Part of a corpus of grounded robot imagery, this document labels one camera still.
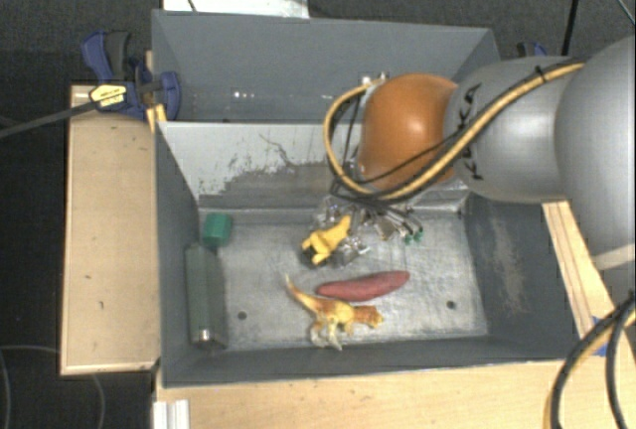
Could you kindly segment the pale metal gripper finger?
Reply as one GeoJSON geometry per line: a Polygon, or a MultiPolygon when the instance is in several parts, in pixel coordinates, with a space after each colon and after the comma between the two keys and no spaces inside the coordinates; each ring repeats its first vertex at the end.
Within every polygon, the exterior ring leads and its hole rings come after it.
{"type": "Polygon", "coordinates": [[[335,201],[322,201],[313,216],[312,229],[328,229],[341,219],[341,205],[335,201]]]}
{"type": "Polygon", "coordinates": [[[344,268],[360,256],[367,254],[371,248],[359,240],[344,240],[332,253],[330,264],[344,268]]]}

